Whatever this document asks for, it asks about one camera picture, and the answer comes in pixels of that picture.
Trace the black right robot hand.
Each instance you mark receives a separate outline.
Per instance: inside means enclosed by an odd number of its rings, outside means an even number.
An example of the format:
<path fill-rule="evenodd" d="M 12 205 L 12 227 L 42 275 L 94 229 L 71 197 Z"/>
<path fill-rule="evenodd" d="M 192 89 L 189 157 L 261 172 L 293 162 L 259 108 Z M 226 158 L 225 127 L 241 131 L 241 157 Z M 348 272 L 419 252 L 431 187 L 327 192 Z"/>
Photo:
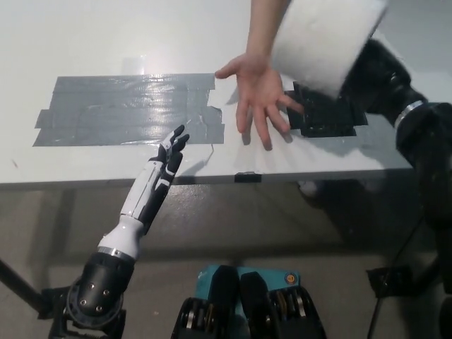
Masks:
<path fill-rule="evenodd" d="M 385 45 L 370 39 L 351 68 L 341 94 L 352 106 L 370 114 L 380 114 L 391 124 L 402 111 L 426 97 L 411 86 L 407 69 Z"/>

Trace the bare person hand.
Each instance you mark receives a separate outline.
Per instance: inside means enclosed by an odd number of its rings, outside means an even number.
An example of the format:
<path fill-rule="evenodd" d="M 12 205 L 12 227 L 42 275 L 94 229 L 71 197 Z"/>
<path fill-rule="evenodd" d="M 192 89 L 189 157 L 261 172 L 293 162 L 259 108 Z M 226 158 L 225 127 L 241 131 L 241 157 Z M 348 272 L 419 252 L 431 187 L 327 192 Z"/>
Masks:
<path fill-rule="evenodd" d="M 268 122 L 282 135 L 288 135 L 290 125 L 282 118 L 281 107 L 288 107 L 299 114 L 304 112 L 301 104 L 285 94 L 283 83 L 268 57 L 244 53 L 215 72 L 217 79 L 235 76 L 237 81 L 237 130 L 244 135 L 253 122 L 265 150 L 273 145 Z"/>

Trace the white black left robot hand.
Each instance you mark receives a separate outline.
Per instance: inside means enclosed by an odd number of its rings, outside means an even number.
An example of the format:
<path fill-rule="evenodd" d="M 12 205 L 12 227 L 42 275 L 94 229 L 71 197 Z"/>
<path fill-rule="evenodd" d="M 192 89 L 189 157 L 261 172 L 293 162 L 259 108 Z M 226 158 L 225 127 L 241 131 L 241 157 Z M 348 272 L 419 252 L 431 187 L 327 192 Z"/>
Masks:
<path fill-rule="evenodd" d="M 135 262 L 140 241 L 148 233 L 182 163 L 182 151 L 189 135 L 178 126 L 160 143 L 136 177 L 121 208 L 117 226 L 97 245 L 100 253 Z"/>

